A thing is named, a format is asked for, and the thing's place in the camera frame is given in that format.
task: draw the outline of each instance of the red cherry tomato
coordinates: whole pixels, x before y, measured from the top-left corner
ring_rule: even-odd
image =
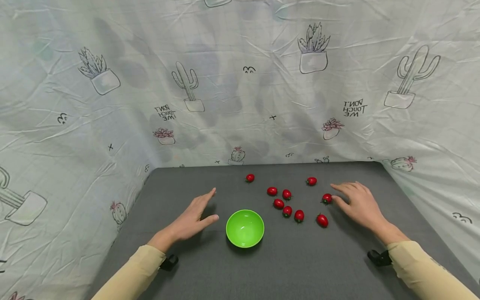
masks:
[[[301,223],[303,222],[303,219],[305,218],[305,214],[303,213],[302,210],[297,210],[295,212],[295,215],[293,216],[293,218],[295,219],[295,221],[297,221],[298,223]]]
[[[275,207],[276,209],[282,209],[284,206],[285,206],[285,204],[280,199],[275,199],[273,201],[273,207]]]
[[[277,193],[277,190],[273,186],[267,189],[267,194],[269,194],[270,196],[276,196],[276,193]]]
[[[290,218],[292,215],[292,208],[290,206],[285,206],[282,213],[285,218]]]
[[[283,190],[282,196],[283,199],[290,200],[292,198],[292,193],[289,190]]]
[[[245,181],[250,183],[255,180],[255,175],[253,174],[248,174],[247,177],[245,177]]]
[[[325,215],[319,214],[317,216],[317,223],[323,228],[326,228],[328,226],[328,219]]]
[[[317,178],[308,177],[306,182],[307,182],[307,185],[313,186],[313,185],[317,184]]]
[[[325,194],[325,195],[322,197],[322,202],[325,203],[325,205],[328,205],[328,204],[332,203],[332,195],[330,195],[330,194]]]

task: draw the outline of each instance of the fabric wall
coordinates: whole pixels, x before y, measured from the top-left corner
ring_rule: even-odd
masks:
[[[479,279],[475,1],[6,0],[0,16],[0,299],[81,299],[157,167],[382,162]]]

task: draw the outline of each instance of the potted plant drawing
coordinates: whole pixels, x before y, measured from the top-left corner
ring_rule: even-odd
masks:
[[[216,6],[224,5],[231,1],[232,0],[204,0],[205,5],[208,7],[216,7]]]
[[[47,206],[47,201],[32,191],[28,191],[24,196],[17,194],[7,188],[9,182],[9,173],[0,167],[0,202],[13,208],[7,214],[5,220],[28,226],[43,212]]]
[[[429,48],[427,45],[423,45],[417,50],[410,65],[408,64],[408,55],[404,56],[398,64],[396,74],[402,78],[403,81],[400,84],[398,90],[388,91],[385,97],[384,105],[391,108],[407,109],[415,98],[414,93],[409,93],[412,84],[416,80],[422,80],[430,77],[440,62],[440,56],[435,56],[428,67],[422,71],[423,66],[427,60]]]
[[[325,48],[328,46],[328,38],[322,35],[321,22],[308,25],[307,35],[298,39],[300,48],[300,72],[308,74],[316,71],[323,71],[327,67],[328,59]]]
[[[173,79],[177,83],[177,85],[184,89],[187,93],[188,99],[184,99],[185,105],[189,111],[205,111],[204,104],[200,99],[195,99],[195,95],[193,94],[193,89],[198,87],[198,78],[197,74],[193,69],[190,69],[190,77],[188,78],[187,73],[185,72],[185,68],[183,65],[177,61],[175,64],[177,66],[177,73],[175,71],[172,72]]]
[[[127,211],[125,210],[125,206],[115,201],[112,202],[110,205],[110,210],[112,211],[112,217],[118,225],[122,225],[123,221],[127,218]]]
[[[158,128],[153,135],[158,139],[162,145],[171,145],[175,143],[173,138],[173,130],[168,130],[167,128]]]
[[[78,70],[93,84],[96,92],[105,95],[120,86],[120,80],[112,70],[107,69],[107,63],[103,55],[94,56],[89,49],[84,47],[78,53],[84,65]]]
[[[340,132],[340,129],[342,129],[342,126],[343,124],[335,118],[331,118],[324,123],[324,126],[322,127],[322,130],[324,131],[324,140],[330,140],[336,137]]]
[[[410,172],[413,170],[413,163],[416,163],[417,160],[412,156],[408,156],[408,157],[399,157],[392,161],[390,161],[389,159],[384,159],[383,162],[390,163],[392,168],[394,168],[395,170],[403,170],[403,171]]]
[[[241,147],[234,147],[232,151],[231,159],[228,160],[228,164],[232,166],[243,165],[243,159],[245,158],[245,151]]]

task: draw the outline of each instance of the beige sleeve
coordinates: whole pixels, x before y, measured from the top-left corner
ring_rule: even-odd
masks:
[[[467,287],[431,258],[418,243],[387,246],[398,278],[422,300],[479,300]]]
[[[152,246],[141,246],[126,264],[96,293],[92,300],[135,300],[147,289],[165,260]]]

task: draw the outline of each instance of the right hand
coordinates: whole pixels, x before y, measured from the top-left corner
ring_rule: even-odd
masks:
[[[388,224],[382,215],[377,202],[370,190],[360,182],[348,182],[340,185],[330,184],[335,190],[342,192],[350,199],[350,204],[338,196],[332,196],[333,201],[358,224],[375,230],[378,227]]]

